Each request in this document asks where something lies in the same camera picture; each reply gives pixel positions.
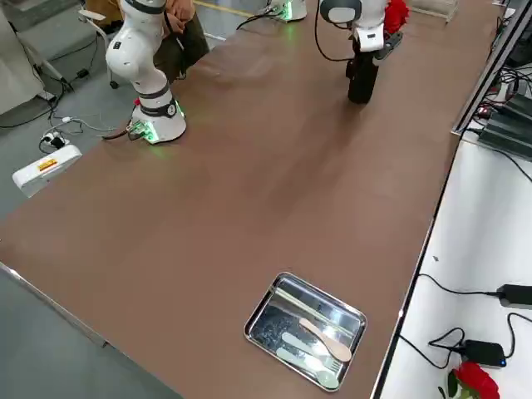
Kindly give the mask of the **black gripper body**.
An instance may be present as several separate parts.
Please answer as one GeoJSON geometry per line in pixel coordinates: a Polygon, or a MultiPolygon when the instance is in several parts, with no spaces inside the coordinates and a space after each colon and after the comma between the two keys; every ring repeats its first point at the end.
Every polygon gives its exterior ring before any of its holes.
{"type": "Polygon", "coordinates": [[[374,52],[373,61],[384,61],[400,45],[402,38],[402,32],[394,32],[392,35],[390,35],[384,41],[383,48],[374,52]]]}

